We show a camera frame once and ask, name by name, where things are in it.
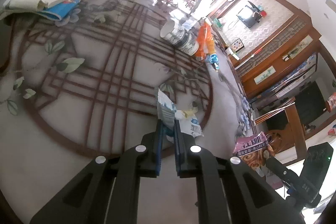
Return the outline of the wall mounted television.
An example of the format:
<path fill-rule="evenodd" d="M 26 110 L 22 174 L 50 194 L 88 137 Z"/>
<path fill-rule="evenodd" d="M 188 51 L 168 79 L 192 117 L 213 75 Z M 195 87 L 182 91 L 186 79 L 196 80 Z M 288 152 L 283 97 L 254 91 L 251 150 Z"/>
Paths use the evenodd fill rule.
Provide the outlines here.
<path fill-rule="evenodd" d="M 262 19 L 261 10 L 254 5 L 251 1 L 245 5 L 237 14 L 238 20 L 240 20 L 244 26 L 251 29 L 255 24 L 260 23 Z"/>

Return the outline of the carved wooden chair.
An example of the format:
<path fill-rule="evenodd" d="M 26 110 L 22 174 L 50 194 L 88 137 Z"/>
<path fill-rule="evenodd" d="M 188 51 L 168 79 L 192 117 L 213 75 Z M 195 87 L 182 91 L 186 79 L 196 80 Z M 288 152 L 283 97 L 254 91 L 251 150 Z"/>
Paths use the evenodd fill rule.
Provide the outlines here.
<path fill-rule="evenodd" d="M 306 158 L 307 146 L 305 141 L 305 129 L 299 118 L 298 111 L 295 106 L 295 98 L 291 97 L 278 108 L 269 111 L 266 114 L 256 118 L 254 124 L 258 125 L 266 120 L 275 117 L 284 112 L 288 123 L 283 130 L 269 130 L 266 138 L 272 146 L 275 154 L 284 152 L 290 148 L 295 148 L 296 158 L 287 163 L 291 164 Z"/>

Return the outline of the orange snack bag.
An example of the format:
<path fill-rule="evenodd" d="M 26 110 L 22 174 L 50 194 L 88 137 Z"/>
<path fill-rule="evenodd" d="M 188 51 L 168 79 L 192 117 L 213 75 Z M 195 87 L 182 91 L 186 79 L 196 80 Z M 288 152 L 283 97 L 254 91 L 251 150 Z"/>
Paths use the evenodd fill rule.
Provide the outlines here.
<path fill-rule="evenodd" d="M 195 58 L 199 61 L 205 61 L 218 72 L 219 59 L 215 50 L 215 41 L 211 32 L 211 26 L 207 21 L 203 21 L 197 36 L 199 48 L 194 54 Z"/>

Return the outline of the white blue snack wrapper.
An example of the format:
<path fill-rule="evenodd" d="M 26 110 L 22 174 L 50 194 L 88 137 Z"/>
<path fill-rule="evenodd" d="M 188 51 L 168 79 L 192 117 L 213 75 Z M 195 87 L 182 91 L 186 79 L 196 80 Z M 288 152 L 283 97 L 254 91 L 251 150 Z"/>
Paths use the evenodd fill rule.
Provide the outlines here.
<path fill-rule="evenodd" d="M 191 135 L 193 138 L 204 136 L 201 125 L 195 115 L 197 107 L 190 110 L 178 110 L 171 99 L 160 89 L 157 90 L 157 116 L 165 125 L 164 134 L 166 139 L 174 143 L 174 124 L 179 121 L 182 133 Z"/>

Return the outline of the floral tablecloth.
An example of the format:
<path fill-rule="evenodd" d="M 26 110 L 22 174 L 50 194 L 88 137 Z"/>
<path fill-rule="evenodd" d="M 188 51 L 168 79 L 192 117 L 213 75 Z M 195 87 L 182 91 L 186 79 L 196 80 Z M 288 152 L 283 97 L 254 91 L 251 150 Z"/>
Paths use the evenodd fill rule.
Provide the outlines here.
<path fill-rule="evenodd" d="M 164 42 L 171 12 L 154 0 L 83 0 L 54 23 L 15 15 L 9 75 L 1 80 L 1 191 L 23 223 L 92 158 L 116 156 L 155 129 L 159 86 L 179 110 L 198 106 L 214 155 L 232 155 L 238 129 L 237 81 Z"/>

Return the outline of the white paper cup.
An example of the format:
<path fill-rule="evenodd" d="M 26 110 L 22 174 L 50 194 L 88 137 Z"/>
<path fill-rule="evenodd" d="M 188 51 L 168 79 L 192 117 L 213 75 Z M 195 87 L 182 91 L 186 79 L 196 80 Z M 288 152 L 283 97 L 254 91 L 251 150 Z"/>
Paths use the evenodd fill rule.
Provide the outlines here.
<path fill-rule="evenodd" d="M 189 56 L 193 56 L 199 49 L 195 36 L 172 19 L 162 26 L 160 37 Z"/>

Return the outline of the purple snack package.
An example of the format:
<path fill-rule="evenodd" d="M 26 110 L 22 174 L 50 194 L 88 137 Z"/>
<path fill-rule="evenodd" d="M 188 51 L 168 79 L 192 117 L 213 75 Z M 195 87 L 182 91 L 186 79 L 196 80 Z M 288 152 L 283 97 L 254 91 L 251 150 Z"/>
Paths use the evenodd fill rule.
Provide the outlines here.
<path fill-rule="evenodd" d="M 274 190 L 283 186 L 282 180 L 266 167 L 266 161 L 275 153 L 262 131 L 258 135 L 237 138 L 233 155 L 256 171 Z"/>

